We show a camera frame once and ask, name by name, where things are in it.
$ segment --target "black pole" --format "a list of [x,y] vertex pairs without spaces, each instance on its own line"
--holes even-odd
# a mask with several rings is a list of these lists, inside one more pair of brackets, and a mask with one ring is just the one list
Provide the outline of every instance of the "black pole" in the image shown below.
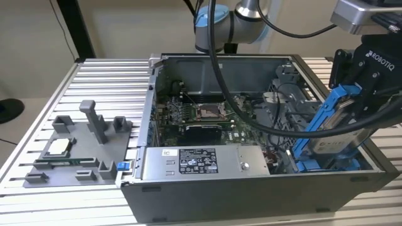
[[96,58],[77,0],[57,0],[78,58]]

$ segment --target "robotiq logo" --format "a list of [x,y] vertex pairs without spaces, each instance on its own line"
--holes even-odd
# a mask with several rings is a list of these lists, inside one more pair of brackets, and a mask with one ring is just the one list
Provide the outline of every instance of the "robotiq logo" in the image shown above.
[[381,58],[376,53],[372,53],[372,51],[368,50],[368,53],[365,54],[365,57],[372,57],[373,60],[376,60],[390,71],[394,70],[395,65],[392,65],[385,59]]

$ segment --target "white sticker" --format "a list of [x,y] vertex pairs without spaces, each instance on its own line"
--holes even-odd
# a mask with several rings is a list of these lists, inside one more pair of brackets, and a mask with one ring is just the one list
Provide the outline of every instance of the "white sticker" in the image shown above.
[[162,149],[161,156],[177,156],[177,150],[176,149]]

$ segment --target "open computer chassis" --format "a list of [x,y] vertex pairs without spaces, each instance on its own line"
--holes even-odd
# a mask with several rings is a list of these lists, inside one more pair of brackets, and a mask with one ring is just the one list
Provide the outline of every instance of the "open computer chassis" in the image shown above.
[[[121,191],[138,222],[172,222],[336,211],[379,190],[398,171],[365,140],[349,170],[332,160],[300,173],[295,139],[253,129],[233,113],[207,55],[149,59],[137,158]],[[244,114],[281,130],[303,130],[328,95],[296,55],[219,55],[219,67]],[[317,156],[320,164],[329,156]]]

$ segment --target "gray fixture post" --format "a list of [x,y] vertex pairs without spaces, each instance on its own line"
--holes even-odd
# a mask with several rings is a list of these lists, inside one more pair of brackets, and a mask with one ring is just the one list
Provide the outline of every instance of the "gray fixture post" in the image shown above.
[[106,142],[106,137],[104,133],[104,125],[98,121],[96,112],[94,112],[94,101],[93,100],[82,100],[80,104],[80,111],[85,113],[89,127],[92,128],[92,132],[100,144]]

